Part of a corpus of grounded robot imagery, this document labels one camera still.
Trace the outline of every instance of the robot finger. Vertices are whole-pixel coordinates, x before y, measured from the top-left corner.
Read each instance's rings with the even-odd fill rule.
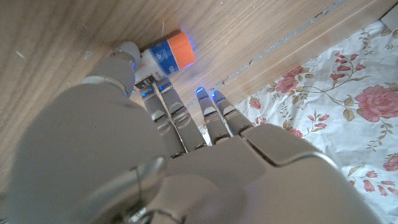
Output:
[[[171,81],[164,78],[155,82],[162,95],[163,101],[168,109],[171,119],[177,128],[177,132],[187,152],[206,146],[206,141],[199,132],[187,108],[182,103],[179,95],[174,90]]]
[[[140,93],[150,118],[155,122],[156,128],[164,140],[165,147],[169,152],[168,156],[175,158],[186,153],[180,136],[174,128],[161,100],[156,95],[154,87],[143,88]]]
[[[217,144],[229,139],[228,130],[226,129],[220,114],[216,110],[206,90],[202,87],[197,90],[197,98],[205,119],[206,127],[209,132],[211,143]]]
[[[212,97],[233,135],[240,135],[247,128],[253,127],[252,122],[243,116],[220,91],[214,91]]]

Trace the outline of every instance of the wood grain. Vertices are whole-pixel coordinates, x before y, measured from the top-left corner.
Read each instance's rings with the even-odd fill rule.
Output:
[[[396,0],[347,1],[226,82],[219,90],[232,104],[239,103],[277,78],[379,19],[396,2]],[[198,103],[188,110],[198,125],[203,123]]]
[[[189,103],[196,88],[212,88],[333,2],[1,1],[0,187],[6,187],[15,146],[37,113],[121,41],[143,47],[162,33],[185,31],[197,62],[171,79]]]

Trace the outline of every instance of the small bottle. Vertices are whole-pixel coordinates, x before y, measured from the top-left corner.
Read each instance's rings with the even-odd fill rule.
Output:
[[[195,63],[192,46],[187,34],[179,33],[141,53],[141,63],[136,72],[136,88],[150,86]]]

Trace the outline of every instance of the floral fabric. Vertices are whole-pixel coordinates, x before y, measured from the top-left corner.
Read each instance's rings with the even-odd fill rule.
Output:
[[[376,21],[236,108],[310,141],[381,220],[398,223],[398,30]]]

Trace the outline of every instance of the orange cap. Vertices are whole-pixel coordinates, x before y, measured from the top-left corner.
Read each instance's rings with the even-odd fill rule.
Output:
[[[185,32],[175,35],[168,41],[180,70],[185,68],[187,65],[195,63],[192,46]]]

